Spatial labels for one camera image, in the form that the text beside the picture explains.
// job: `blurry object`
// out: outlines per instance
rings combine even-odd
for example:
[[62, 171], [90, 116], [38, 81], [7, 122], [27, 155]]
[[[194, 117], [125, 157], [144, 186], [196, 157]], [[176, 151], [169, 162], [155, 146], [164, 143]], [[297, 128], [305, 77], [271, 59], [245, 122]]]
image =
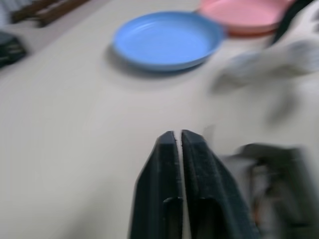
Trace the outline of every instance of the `blurry object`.
[[140, 68], [177, 71], [203, 63], [223, 40], [223, 28], [206, 17], [164, 11], [124, 24], [115, 34], [113, 47], [118, 55]]
[[[237, 156], [256, 160], [249, 169], [250, 198], [256, 225], [260, 226], [261, 202], [269, 198], [284, 225], [281, 239], [318, 238], [318, 192], [304, 165], [301, 151], [249, 144], [242, 147]], [[267, 168], [268, 185], [264, 192], [254, 196], [255, 170], [261, 166]]]
[[314, 0], [291, 1], [292, 3], [290, 4], [286, 12], [283, 14], [283, 17], [280, 21], [277, 31], [275, 32], [275, 35], [270, 42], [270, 45], [275, 44], [287, 32], [295, 16], [313, 1]]
[[290, 0], [202, 0], [199, 13], [219, 22], [229, 34], [259, 36], [272, 33]]
[[183, 130], [181, 141], [192, 238], [258, 239], [235, 180], [204, 138]]
[[161, 135], [135, 186], [130, 239], [181, 239], [183, 199], [173, 131]]
[[3, 2], [0, 0], [0, 28], [9, 23], [9, 12]]
[[27, 51], [17, 37], [0, 32], [0, 67], [13, 64], [26, 55]]
[[278, 54], [268, 49], [244, 52], [230, 60], [224, 73], [236, 82], [247, 84], [283, 66], [288, 66], [296, 75], [319, 71], [319, 46], [303, 40], [289, 44]]
[[47, 26], [88, 1], [89, 0], [63, 0], [52, 8], [44, 10], [44, 12], [38, 12], [35, 17], [39, 22], [39, 26]]
[[11, 22], [28, 18], [46, 26], [89, 0], [1, 0], [11, 15]]

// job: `plastic plate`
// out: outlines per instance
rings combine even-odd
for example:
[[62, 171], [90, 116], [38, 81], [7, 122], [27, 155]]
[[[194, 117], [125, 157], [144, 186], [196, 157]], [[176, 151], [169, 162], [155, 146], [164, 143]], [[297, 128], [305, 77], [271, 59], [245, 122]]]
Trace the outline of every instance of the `plastic plate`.
[[199, 12], [232, 35], [271, 33], [292, 0], [203, 0]]
[[191, 12], [158, 12], [124, 24], [114, 49], [134, 65], [153, 71], [177, 71], [204, 62], [221, 45], [223, 28]]

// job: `white table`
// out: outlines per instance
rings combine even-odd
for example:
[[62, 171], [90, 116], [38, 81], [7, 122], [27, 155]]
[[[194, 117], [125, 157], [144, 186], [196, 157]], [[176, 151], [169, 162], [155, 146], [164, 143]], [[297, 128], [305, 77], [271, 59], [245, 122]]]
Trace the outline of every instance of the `white table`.
[[[204, 133], [213, 125], [218, 154], [251, 142], [302, 144], [319, 179], [317, 75], [294, 81], [298, 107], [275, 123], [266, 120], [280, 94], [275, 83], [214, 87], [231, 56], [266, 39], [227, 40], [206, 64], [176, 75], [141, 73], [110, 51], [129, 19], [197, 5], [114, 0], [0, 79], [0, 238], [126, 238], [135, 180], [167, 130], [179, 138], [181, 129]], [[312, 37], [311, 16], [304, 14], [279, 50]]]

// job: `brown stick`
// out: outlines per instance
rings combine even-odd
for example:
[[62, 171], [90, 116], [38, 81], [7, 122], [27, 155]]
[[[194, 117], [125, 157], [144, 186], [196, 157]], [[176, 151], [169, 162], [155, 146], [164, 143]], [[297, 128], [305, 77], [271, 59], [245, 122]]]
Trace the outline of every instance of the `brown stick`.
[[18, 11], [11, 13], [12, 23], [17, 23], [35, 15], [41, 9], [48, 7], [49, 5], [57, 2], [59, 0], [38, 0], [34, 1], [32, 4], [23, 7]]
[[44, 27], [59, 19], [60, 17], [68, 14], [72, 10], [76, 9], [80, 5], [86, 3], [89, 0], [68, 0], [57, 7], [49, 9], [46, 12], [38, 12], [36, 18], [40, 27]]

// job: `blue plate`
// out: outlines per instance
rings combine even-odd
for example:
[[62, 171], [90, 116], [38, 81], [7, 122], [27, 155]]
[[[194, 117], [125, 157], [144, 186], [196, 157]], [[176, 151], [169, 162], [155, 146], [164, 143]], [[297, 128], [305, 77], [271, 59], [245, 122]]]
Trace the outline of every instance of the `blue plate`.
[[136, 66], [177, 71], [204, 62], [221, 45], [223, 28], [191, 12], [158, 12], [124, 24], [114, 39], [115, 51]]

